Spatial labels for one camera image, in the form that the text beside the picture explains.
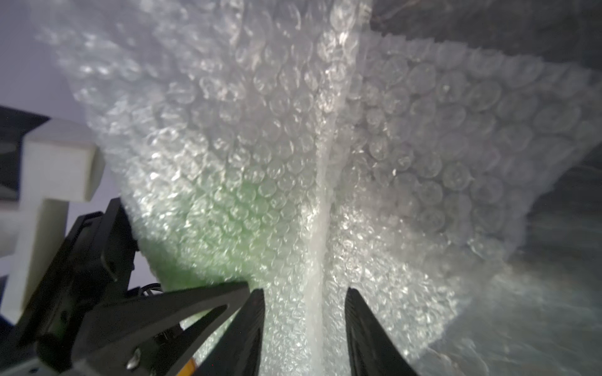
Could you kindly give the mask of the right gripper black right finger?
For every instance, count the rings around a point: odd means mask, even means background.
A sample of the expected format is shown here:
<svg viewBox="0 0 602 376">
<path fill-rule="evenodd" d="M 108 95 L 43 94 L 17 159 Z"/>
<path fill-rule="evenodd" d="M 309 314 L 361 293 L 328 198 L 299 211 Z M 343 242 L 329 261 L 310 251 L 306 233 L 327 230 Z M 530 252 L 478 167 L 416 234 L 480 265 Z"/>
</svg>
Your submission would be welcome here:
<svg viewBox="0 0 602 376">
<path fill-rule="evenodd" d="M 348 288 L 345 304 L 346 340 L 351 374 L 417 376 L 398 352 L 360 292 Z"/>
</svg>

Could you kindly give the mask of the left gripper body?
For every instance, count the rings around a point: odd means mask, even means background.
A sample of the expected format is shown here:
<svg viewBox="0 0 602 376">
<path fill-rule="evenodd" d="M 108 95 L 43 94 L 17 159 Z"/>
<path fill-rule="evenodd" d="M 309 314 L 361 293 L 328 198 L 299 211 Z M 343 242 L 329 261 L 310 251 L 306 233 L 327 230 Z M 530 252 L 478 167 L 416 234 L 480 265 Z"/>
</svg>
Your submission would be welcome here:
<svg viewBox="0 0 602 376">
<path fill-rule="evenodd" d="M 84 317 L 102 302 L 147 298 L 159 283 L 130 288 L 139 248 L 120 199 L 106 211 L 79 216 L 15 324 L 1 321 L 3 375 L 152 375 L 160 346 L 182 333 L 180 325 L 161 332 L 125 354 L 119 369 L 76 366 L 73 350 Z"/>
</svg>

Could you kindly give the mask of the green plastic wine glass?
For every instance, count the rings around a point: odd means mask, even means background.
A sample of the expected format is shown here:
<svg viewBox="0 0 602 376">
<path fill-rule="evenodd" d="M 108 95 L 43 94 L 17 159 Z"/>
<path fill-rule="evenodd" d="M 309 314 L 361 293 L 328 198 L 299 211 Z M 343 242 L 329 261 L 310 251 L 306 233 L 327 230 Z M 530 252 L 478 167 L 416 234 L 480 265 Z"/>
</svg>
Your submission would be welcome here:
<svg viewBox="0 0 602 376">
<path fill-rule="evenodd" d="M 225 282 L 268 286 L 290 231 L 282 212 L 294 209 L 272 181 L 173 194 L 149 205 L 136 221 L 139 244 L 169 290 Z"/>
</svg>

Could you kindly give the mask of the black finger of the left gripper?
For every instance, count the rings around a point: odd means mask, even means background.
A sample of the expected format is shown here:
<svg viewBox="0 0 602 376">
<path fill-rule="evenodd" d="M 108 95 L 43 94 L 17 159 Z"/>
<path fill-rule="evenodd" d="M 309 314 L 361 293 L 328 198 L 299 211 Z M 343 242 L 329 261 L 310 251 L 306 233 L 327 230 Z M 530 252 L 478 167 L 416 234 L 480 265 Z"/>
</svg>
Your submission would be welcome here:
<svg viewBox="0 0 602 376">
<path fill-rule="evenodd" d="M 246 282 L 103 303 L 73 345 L 81 375 L 176 375 L 249 297 Z"/>
</svg>

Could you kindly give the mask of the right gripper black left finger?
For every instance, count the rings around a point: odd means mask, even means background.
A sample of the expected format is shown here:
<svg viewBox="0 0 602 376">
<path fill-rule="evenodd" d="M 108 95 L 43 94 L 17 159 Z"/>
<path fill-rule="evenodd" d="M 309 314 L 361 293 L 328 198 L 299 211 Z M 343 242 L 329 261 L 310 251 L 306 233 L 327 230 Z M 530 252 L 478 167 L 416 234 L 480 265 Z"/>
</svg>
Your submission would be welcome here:
<svg viewBox="0 0 602 376">
<path fill-rule="evenodd" d="M 263 289 L 254 290 L 231 321 L 197 375 L 258 375 L 265 323 Z"/>
</svg>

